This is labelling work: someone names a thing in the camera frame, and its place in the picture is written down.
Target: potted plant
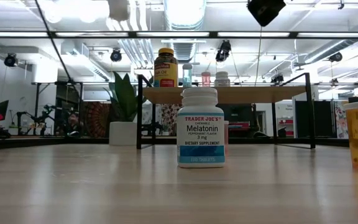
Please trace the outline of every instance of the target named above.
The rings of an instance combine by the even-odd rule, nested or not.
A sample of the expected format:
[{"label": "potted plant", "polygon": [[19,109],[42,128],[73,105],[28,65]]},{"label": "potted plant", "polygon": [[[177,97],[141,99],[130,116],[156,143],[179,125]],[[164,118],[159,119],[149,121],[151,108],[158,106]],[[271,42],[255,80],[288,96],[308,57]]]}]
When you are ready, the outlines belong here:
[{"label": "potted plant", "polygon": [[111,114],[109,129],[109,144],[113,146],[136,145],[136,128],[134,119],[137,114],[137,98],[135,89],[131,85],[129,75],[121,78],[114,72],[115,83],[109,83],[109,89],[105,89],[110,96]]}]

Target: white plant pot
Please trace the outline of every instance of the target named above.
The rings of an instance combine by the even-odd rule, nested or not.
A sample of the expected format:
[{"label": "white plant pot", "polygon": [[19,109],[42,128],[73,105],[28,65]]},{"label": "white plant pot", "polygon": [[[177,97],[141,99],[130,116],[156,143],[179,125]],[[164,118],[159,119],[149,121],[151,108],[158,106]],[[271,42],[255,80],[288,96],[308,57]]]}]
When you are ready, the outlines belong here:
[{"label": "white plant pot", "polygon": [[133,122],[111,122],[109,132],[110,146],[135,146],[136,125]]}]

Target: white supplement bottle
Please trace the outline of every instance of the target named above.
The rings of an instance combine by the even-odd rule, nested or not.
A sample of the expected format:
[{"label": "white supplement bottle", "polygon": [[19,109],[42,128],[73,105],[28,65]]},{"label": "white supplement bottle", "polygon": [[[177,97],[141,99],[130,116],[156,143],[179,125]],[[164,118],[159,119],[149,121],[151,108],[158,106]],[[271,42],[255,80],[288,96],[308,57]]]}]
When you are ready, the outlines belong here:
[{"label": "white supplement bottle", "polygon": [[227,72],[217,72],[215,76],[214,86],[230,86],[229,74]]},{"label": "white supplement bottle", "polygon": [[183,168],[223,167],[224,113],[215,107],[218,92],[210,87],[186,88],[177,118],[178,165]]}]

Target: ceiling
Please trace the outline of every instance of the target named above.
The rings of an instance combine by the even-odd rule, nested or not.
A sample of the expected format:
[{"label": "ceiling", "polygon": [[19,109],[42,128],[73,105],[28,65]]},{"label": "ceiling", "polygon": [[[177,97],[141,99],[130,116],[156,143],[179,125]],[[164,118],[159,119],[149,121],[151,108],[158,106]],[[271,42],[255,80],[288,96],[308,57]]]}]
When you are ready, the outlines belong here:
[{"label": "ceiling", "polygon": [[[358,25],[358,0],[344,0],[345,6],[338,10],[340,0],[286,0],[285,7],[279,16],[263,30],[271,31],[354,31],[352,28]],[[60,22],[48,23],[51,30],[59,31],[81,31],[81,30],[109,30],[106,26],[107,1],[96,0],[82,7],[87,11],[68,12]],[[146,0],[146,23],[149,30],[165,30],[165,19],[162,1]],[[97,18],[92,23],[82,22],[80,15],[95,15]],[[207,0],[207,7],[204,17],[203,30],[241,30],[241,31],[260,31],[260,26],[248,12],[246,1],[236,0]],[[0,30],[45,30],[45,26],[40,18],[35,2],[33,0],[0,0]],[[55,40],[59,47],[65,40]],[[89,57],[94,63],[105,71],[131,72],[131,61],[123,52],[120,62],[112,62],[109,59],[113,48],[120,47],[117,39],[77,39],[79,43],[84,43],[89,48]],[[232,81],[240,78],[244,82],[262,82],[263,78],[277,72],[284,74],[285,77],[294,76],[296,73],[291,61],[296,62],[296,55],[301,58],[310,52],[319,49],[330,40],[257,40],[257,39],[232,39],[232,54],[225,61],[224,65],[216,66],[214,56],[216,49],[222,40],[206,39],[205,43],[197,45],[197,54],[193,62],[200,63],[195,65],[193,73],[195,79],[201,72],[210,71],[214,74],[217,71],[227,71]],[[166,47],[160,39],[151,40],[154,57],[157,57],[158,49]],[[58,59],[51,41],[48,39],[0,39],[0,48],[5,46],[38,47],[51,57]],[[328,61],[320,61],[305,68],[316,70],[318,76],[316,80],[329,82],[331,77],[340,77],[343,73],[357,71],[358,69],[358,43],[341,51],[343,60],[339,63],[331,64]],[[78,66],[73,60],[63,58],[69,68],[70,75],[76,80],[100,82],[86,69]],[[140,73],[149,74],[148,70]],[[358,73],[349,76],[342,82],[357,82]]]}]

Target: wooden shelf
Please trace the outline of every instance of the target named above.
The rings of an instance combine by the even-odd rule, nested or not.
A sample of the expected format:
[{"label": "wooden shelf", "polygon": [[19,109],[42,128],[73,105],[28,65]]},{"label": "wooden shelf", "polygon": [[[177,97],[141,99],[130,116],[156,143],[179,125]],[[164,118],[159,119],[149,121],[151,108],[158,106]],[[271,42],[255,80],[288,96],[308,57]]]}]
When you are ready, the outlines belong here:
[{"label": "wooden shelf", "polygon": [[[219,104],[276,103],[290,100],[305,92],[304,86],[231,86],[215,87]],[[144,96],[152,103],[181,104],[181,87],[144,88]]]}]

